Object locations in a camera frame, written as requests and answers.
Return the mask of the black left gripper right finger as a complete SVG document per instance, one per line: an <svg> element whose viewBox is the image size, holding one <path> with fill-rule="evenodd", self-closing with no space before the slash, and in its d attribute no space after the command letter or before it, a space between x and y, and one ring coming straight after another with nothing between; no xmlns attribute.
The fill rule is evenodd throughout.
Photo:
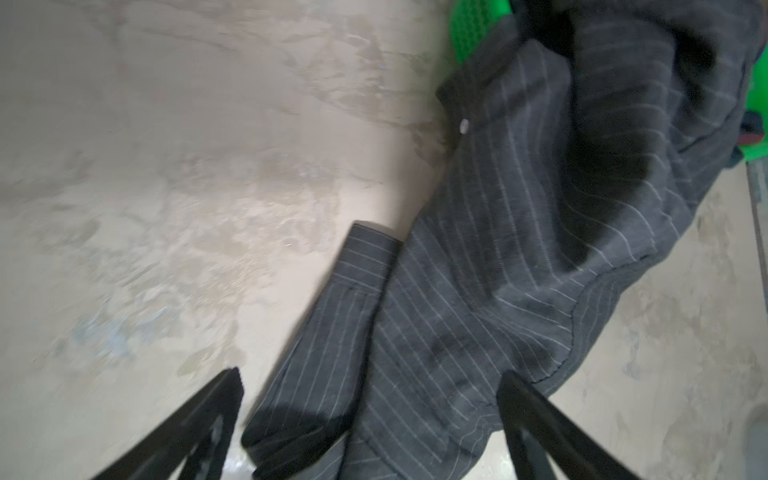
<svg viewBox="0 0 768 480"><path fill-rule="evenodd" d="M515 372L502 375L497 403L519 479L554 479L557 466L569 479L638 480Z"/></svg>

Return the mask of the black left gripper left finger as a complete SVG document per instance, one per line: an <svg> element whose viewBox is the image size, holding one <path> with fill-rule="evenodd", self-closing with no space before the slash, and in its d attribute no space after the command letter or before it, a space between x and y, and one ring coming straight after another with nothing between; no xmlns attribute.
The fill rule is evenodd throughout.
<svg viewBox="0 0 768 480"><path fill-rule="evenodd" d="M219 479L243 394L240 370L222 370L96 477Z"/></svg>

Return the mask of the grey pinstriped long sleeve shirt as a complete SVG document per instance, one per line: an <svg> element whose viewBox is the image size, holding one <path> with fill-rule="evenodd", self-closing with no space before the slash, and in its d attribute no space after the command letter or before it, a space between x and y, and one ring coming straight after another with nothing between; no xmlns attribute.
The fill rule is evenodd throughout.
<svg viewBox="0 0 768 480"><path fill-rule="evenodd" d="M242 444L257 479L460 479L517 373L580 366L736 146L758 1L516 1L440 87L445 177L405 241L349 231Z"/></svg>

